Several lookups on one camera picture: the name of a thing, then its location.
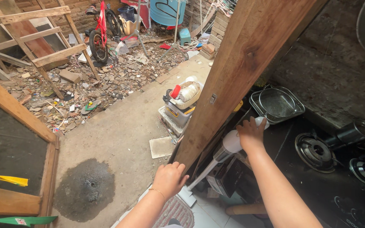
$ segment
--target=cardboard box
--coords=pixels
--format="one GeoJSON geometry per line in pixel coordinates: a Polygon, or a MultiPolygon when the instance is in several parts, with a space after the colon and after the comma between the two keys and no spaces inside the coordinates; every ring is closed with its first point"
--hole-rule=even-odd
{"type": "Polygon", "coordinates": [[[234,157],[229,163],[219,163],[206,179],[217,193],[230,198],[243,180],[245,169],[245,164],[234,157]]]}

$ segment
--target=gold bracelet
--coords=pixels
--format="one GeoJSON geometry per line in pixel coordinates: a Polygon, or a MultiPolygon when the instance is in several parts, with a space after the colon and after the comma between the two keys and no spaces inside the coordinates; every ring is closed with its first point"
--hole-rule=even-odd
{"type": "Polygon", "coordinates": [[[166,203],[166,201],[165,201],[165,197],[164,197],[164,195],[163,195],[163,193],[161,193],[161,191],[159,191],[159,190],[157,190],[157,189],[154,189],[154,188],[149,188],[149,191],[150,190],[156,190],[156,191],[158,191],[162,196],[163,196],[163,198],[164,198],[164,204],[166,203]]]}

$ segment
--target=blue plastic basket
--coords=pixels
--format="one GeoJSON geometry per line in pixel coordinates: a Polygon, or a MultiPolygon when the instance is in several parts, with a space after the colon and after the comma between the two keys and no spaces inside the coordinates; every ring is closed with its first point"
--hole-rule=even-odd
{"type": "Polygon", "coordinates": [[[131,6],[127,6],[127,7],[122,7],[118,9],[120,16],[125,20],[125,21],[132,21],[133,23],[135,22],[135,8],[131,7],[131,6]]]}

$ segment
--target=wicker basket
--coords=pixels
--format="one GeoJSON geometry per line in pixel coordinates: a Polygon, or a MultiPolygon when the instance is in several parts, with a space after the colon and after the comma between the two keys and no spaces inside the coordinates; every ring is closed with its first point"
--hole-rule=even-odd
{"type": "MultiPolygon", "coordinates": [[[[189,85],[192,85],[192,84],[196,84],[196,82],[187,81],[187,82],[181,84],[181,88],[188,87],[189,85]]],[[[171,98],[170,101],[171,101],[171,103],[175,104],[177,106],[177,108],[183,110],[183,109],[188,108],[193,103],[195,103],[200,98],[200,95],[201,95],[201,88],[200,88],[200,91],[198,91],[198,93],[191,100],[189,100],[183,104],[178,104],[173,98],[171,98]]]]}

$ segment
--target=hand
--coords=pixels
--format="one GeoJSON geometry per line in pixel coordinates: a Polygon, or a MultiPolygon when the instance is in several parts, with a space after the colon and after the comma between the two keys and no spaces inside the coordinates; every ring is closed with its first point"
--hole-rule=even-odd
{"type": "Polygon", "coordinates": [[[243,121],[243,127],[240,125],[236,126],[239,132],[240,145],[247,154],[257,148],[264,148],[263,133],[266,123],[267,119],[264,118],[257,129],[256,120],[254,117],[250,117],[250,122],[243,121]]]}
{"type": "Polygon", "coordinates": [[[161,165],[156,172],[152,188],[161,192],[165,197],[165,201],[168,201],[180,192],[188,180],[189,175],[181,177],[184,169],[185,165],[178,162],[166,166],[161,165]]]}

